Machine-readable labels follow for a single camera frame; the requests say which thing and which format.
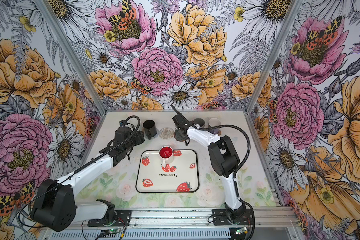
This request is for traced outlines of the grey mug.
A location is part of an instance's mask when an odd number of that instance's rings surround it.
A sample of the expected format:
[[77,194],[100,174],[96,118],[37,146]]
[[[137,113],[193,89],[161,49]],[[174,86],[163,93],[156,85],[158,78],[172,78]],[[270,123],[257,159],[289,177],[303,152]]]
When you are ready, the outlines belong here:
[[203,128],[205,126],[205,120],[201,119],[201,118],[196,118],[196,119],[193,120],[193,124],[198,125],[201,128]]

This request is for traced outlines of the blue handled white mug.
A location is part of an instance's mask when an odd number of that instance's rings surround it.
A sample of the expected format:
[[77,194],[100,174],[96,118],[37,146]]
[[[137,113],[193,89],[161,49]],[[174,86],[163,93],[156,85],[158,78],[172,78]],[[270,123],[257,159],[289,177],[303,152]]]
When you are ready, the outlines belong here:
[[179,142],[185,142],[187,140],[189,140],[189,136],[187,134],[187,129],[176,129],[175,133],[174,133],[174,138],[176,139],[176,141]]

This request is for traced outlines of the black mug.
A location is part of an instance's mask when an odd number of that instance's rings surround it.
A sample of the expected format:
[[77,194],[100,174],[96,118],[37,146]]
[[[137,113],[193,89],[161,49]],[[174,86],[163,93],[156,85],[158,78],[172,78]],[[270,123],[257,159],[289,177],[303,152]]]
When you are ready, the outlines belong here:
[[143,132],[149,140],[154,138],[157,135],[156,123],[153,120],[144,121]]

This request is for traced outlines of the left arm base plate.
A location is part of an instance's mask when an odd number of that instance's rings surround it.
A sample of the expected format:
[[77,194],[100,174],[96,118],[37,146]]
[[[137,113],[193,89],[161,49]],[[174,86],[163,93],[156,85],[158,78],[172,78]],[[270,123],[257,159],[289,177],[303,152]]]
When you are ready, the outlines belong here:
[[89,227],[128,227],[131,220],[131,210],[114,210],[99,220],[88,220]]

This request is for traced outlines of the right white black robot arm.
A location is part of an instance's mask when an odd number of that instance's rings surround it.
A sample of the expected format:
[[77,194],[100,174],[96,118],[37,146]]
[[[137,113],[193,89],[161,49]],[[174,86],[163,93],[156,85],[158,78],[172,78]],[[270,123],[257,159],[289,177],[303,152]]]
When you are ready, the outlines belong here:
[[[238,224],[248,213],[247,208],[252,206],[245,202],[239,194],[237,173],[246,163],[251,152],[251,140],[248,134],[241,128],[234,125],[218,125],[210,128],[202,128],[189,121],[174,106],[171,108],[177,113],[173,117],[176,129],[174,138],[186,145],[190,141],[199,143],[208,149],[210,162],[215,173],[222,177],[225,191],[225,210],[228,221],[231,224]],[[220,137],[212,134],[211,131],[221,128],[231,128],[242,133],[247,141],[247,152],[242,160],[235,149],[231,138],[227,135]]]

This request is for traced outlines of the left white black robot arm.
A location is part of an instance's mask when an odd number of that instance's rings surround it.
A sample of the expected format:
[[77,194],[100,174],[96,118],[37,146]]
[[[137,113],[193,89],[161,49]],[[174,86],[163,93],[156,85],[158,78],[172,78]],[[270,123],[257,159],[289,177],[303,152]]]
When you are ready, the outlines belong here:
[[43,181],[34,199],[31,220],[56,232],[65,230],[72,223],[89,220],[113,224],[116,220],[114,204],[106,200],[77,203],[76,197],[93,180],[128,158],[135,146],[144,143],[140,124],[137,116],[121,120],[113,140],[95,158],[57,180]]

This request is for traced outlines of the lavender mug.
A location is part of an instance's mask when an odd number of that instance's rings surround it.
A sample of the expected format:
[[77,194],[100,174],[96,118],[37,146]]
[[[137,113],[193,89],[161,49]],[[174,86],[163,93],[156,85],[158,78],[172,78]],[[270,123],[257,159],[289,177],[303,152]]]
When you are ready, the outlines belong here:
[[[217,119],[217,118],[210,118],[208,120],[208,127],[209,128],[220,126],[220,125],[221,125],[221,121],[219,119]],[[220,128],[209,130],[209,132],[212,133],[212,134],[217,134],[217,135],[221,134]]]

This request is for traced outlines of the grey woven round coaster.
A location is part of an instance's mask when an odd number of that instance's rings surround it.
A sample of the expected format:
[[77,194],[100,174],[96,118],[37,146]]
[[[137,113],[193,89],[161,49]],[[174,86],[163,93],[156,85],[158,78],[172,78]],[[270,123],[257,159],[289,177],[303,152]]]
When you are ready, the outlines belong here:
[[156,133],[156,134],[152,137],[152,139],[155,139],[155,138],[158,138],[158,137],[159,137],[159,135],[160,135],[160,130],[157,129],[157,128],[155,128],[154,133]]

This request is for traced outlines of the aluminium front rail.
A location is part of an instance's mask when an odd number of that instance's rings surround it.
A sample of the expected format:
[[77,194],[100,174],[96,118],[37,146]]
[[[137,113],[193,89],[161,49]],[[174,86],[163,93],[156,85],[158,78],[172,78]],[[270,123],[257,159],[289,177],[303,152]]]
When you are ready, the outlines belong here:
[[[132,228],[175,228],[175,227],[220,227],[208,223],[208,217],[212,215],[214,208],[135,208],[115,210],[131,210],[131,220],[128,227]],[[253,226],[260,228],[289,228],[298,226],[298,219],[290,207],[254,207]],[[77,210],[76,215],[64,214],[60,220],[55,220],[52,224],[48,224],[48,228],[61,232],[68,228],[73,228],[80,223],[86,223],[88,220],[99,220],[96,213],[89,213],[85,210]],[[235,228],[239,226],[222,226],[227,228]]]

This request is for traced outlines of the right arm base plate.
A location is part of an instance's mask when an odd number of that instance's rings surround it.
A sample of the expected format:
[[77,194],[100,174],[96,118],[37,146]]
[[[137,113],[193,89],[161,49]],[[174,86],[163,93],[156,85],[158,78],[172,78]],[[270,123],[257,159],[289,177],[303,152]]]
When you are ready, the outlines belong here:
[[253,226],[254,213],[252,210],[247,209],[246,212],[234,222],[230,222],[225,209],[213,209],[212,215],[208,217],[208,223],[214,226]]

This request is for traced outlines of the red inside white mug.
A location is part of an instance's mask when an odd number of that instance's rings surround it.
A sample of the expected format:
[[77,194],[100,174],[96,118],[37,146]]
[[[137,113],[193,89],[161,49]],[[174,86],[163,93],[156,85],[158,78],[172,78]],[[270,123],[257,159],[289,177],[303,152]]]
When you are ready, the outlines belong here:
[[159,156],[162,160],[162,167],[165,168],[174,161],[174,150],[169,146],[162,147],[159,150]]

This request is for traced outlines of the strawberry print serving tray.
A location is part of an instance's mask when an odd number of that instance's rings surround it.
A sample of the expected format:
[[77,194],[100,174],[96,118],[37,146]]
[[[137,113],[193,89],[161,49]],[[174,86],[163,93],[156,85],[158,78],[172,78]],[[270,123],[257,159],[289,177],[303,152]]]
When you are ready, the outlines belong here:
[[136,190],[141,194],[194,193],[200,187],[198,156],[193,150],[175,150],[163,166],[158,150],[141,155]]

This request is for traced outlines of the multicolour woven round coaster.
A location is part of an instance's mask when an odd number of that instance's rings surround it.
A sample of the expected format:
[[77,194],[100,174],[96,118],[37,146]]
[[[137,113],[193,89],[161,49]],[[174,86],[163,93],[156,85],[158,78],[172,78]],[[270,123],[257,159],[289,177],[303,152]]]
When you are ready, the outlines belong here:
[[174,130],[172,128],[162,128],[159,132],[159,137],[162,139],[171,139],[174,136]]

